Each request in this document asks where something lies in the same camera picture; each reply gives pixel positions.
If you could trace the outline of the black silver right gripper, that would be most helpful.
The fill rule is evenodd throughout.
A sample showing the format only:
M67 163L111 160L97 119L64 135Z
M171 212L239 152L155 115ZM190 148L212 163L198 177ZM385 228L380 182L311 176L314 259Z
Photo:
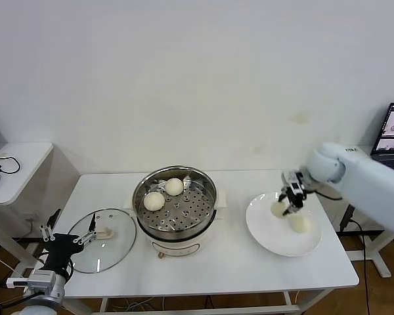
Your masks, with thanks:
M288 198L289 203L283 215L295 214L304 207L304 200L307 197L303 172L300 170L285 170L281 172L281 179L282 189L278 201Z

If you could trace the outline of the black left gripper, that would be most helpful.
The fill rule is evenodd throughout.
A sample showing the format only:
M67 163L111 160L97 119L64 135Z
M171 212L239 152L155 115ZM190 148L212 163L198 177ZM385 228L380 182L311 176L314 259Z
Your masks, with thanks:
M48 251L43 270L66 270L72 255L83 251L83 245L92 242L96 236L96 215L93 214L87 232L82 236L71 234L53 234L53 228L58 220L61 209L51 215L45 225L40 226L40 232Z

